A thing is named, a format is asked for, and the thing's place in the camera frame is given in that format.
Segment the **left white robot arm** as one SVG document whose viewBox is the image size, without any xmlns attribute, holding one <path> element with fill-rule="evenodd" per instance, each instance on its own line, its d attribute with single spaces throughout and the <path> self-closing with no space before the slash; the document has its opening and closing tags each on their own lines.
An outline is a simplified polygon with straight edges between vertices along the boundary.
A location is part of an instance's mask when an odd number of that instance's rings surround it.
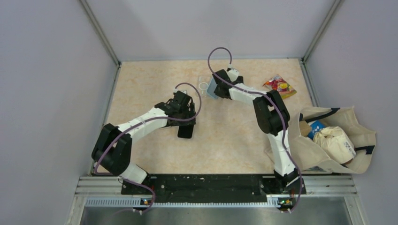
<svg viewBox="0 0 398 225">
<path fill-rule="evenodd" d="M 131 149 L 139 139 L 167 127 L 193 127 L 195 104 L 188 94 L 176 91 L 173 98 L 160 102 L 147 113 L 120 125 L 106 124 L 92 151 L 92 159 L 114 176 L 132 181 L 140 194 L 149 191 L 148 173 L 131 162 Z"/>
</svg>

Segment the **black phone white edge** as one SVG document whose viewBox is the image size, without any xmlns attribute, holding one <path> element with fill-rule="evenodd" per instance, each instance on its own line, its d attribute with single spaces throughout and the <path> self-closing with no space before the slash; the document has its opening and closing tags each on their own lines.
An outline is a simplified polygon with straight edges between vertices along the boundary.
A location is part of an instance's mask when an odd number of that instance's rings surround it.
<svg viewBox="0 0 398 225">
<path fill-rule="evenodd" d="M 191 139 L 193 135 L 194 125 L 180 126 L 178 128 L 177 137 L 182 139 Z"/>
</svg>

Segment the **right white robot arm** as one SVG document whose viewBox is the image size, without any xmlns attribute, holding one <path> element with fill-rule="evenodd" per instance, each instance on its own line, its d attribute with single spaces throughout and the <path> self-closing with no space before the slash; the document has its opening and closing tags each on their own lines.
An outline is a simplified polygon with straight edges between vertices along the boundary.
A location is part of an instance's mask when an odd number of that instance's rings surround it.
<svg viewBox="0 0 398 225">
<path fill-rule="evenodd" d="M 274 156 L 275 187 L 288 193 L 299 179 L 299 172 L 292 161 L 288 141 L 290 114 L 276 90 L 261 91 L 246 86 L 243 77 L 235 69 L 213 72 L 216 83 L 214 94 L 220 98 L 245 103 L 255 111 L 257 124 L 271 144 Z"/>
</svg>

